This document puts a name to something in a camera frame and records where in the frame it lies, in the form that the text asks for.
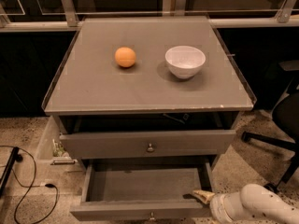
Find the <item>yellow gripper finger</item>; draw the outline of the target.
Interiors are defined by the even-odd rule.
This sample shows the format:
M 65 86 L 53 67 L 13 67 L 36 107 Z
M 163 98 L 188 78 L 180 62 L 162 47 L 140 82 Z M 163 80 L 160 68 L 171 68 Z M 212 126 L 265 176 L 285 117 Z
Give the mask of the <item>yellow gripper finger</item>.
M 211 191 L 202 190 L 202 189 L 195 189 L 192 192 L 192 196 L 204 204 L 209 204 L 212 198 L 215 196 L 215 193 Z

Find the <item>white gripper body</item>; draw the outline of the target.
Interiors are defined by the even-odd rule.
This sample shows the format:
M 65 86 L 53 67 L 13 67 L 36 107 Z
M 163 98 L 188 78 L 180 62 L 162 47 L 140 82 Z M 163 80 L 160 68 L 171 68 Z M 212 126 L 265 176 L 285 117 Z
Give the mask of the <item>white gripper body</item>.
M 247 216 L 240 193 L 216 194 L 209 204 L 212 216 L 220 224 L 228 224 Z

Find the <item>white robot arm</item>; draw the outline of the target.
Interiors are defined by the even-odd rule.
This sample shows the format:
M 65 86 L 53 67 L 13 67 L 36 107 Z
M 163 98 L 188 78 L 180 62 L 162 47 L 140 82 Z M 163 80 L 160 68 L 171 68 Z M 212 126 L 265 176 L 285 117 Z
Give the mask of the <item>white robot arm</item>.
M 195 189 L 192 196 L 209 205 L 213 219 L 219 224 L 262 218 L 278 224 L 299 224 L 298 208 L 257 184 L 247 184 L 238 192 L 226 194 Z

